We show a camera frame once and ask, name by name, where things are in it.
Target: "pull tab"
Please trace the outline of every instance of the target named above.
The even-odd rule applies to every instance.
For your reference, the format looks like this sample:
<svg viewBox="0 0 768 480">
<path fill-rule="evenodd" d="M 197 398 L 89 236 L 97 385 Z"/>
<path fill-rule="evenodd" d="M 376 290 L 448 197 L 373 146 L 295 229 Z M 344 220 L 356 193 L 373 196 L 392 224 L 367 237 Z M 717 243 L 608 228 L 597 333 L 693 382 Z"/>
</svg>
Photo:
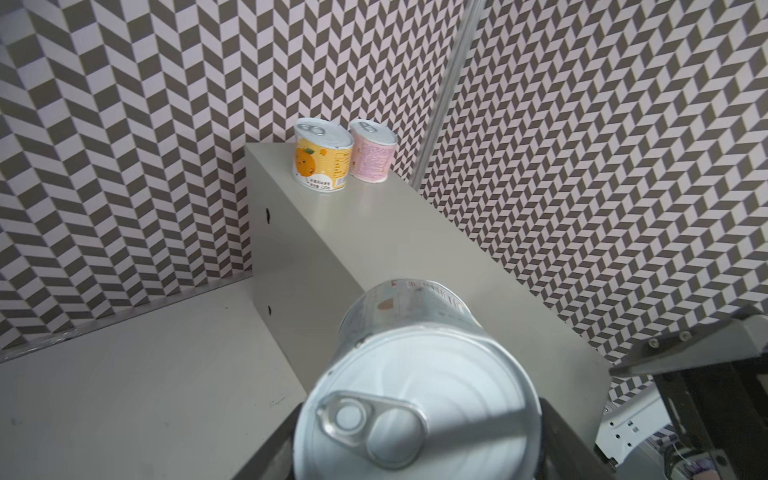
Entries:
<svg viewBox="0 0 768 480">
<path fill-rule="evenodd" d="M 320 403 L 323 432 L 382 468 L 405 468 L 427 437 L 424 414 L 406 402 L 353 392 L 334 392 Z"/>
<path fill-rule="evenodd" d="M 360 127 L 362 127 L 363 130 L 369 131 L 371 133 L 375 133 L 375 132 L 379 131 L 376 127 L 374 127 L 373 125 L 371 125 L 371 124 L 369 124 L 368 122 L 365 122 L 365 121 L 361 121 L 360 123 L 358 123 L 358 125 Z"/>
<path fill-rule="evenodd" d="M 308 131 L 310 133 L 313 133 L 315 135 L 325 135 L 326 129 L 323 127 L 318 127 L 317 125 L 310 125 L 310 124 L 298 124 L 296 128 L 300 128 L 301 130 Z"/>
</svg>

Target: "herringbone pattern wallpaper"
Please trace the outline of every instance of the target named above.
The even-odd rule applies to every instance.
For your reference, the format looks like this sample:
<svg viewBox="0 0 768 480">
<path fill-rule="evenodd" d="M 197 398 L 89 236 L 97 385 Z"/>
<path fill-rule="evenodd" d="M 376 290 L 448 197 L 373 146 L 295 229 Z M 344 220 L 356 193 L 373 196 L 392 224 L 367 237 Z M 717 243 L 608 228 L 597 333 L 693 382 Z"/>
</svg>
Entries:
<svg viewBox="0 0 768 480">
<path fill-rule="evenodd" d="M 298 117 L 388 122 L 408 177 L 463 8 L 15 3 L 0 5 L 0 348 L 250 268 L 242 147 L 290 140 Z"/>
<path fill-rule="evenodd" d="M 490 0 L 424 197 L 610 360 L 768 309 L 766 13 Z"/>
</svg>

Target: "can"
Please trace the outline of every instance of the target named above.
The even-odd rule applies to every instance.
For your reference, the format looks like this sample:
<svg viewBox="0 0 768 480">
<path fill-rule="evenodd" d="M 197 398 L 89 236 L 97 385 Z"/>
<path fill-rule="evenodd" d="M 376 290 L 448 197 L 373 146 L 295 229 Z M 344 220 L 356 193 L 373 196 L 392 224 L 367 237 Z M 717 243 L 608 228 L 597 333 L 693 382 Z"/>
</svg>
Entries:
<svg viewBox="0 0 768 480">
<path fill-rule="evenodd" d="M 344 316 L 302 407 L 298 480 L 530 480 L 541 407 L 517 361 L 439 283 L 391 280 Z"/>
<path fill-rule="evenodd" d="M 293 177 L 312 190 L 344 188 L 353 138 L 338 124 L 320 118 L 300 118 L 294 128 L 296 153 Z"/>
<path fill-rule="evenodd" d="M 386 180 L 397 149 L 395 132 L 385 125 L 362 118 L 352 120 L 349 129 L 355 139 L 349 172 L 372 184 Z"/>
</svg>

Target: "white floor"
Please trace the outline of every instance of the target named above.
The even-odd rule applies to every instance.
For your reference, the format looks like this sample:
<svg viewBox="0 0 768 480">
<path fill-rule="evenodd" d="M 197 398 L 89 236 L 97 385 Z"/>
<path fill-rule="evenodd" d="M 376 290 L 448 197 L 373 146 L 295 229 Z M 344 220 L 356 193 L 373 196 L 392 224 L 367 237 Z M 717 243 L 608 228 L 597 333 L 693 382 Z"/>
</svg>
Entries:
<svg viewBox="0 0 768 480">
<path fill-rule="evenodd" d="M 0 478 L 232 478 L 305 398 L 250 282 L 0 364 Z"/>
</svg>

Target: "yellow label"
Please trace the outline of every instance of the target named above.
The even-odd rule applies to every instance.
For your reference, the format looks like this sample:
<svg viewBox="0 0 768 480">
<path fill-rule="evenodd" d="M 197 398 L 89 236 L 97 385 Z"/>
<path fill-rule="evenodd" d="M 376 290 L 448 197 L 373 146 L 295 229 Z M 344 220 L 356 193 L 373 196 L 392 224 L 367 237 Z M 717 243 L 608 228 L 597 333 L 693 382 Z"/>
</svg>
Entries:
<svg viewBox="0 0 768 480">
<path fill-rule="evenodd" d="M 302 184 L 317 190 L 338 190 L 346 182 L 351 155 L 352 148 L 320 147 L 300 138 L 294 157 L 294 176 Z"/>
</svg>

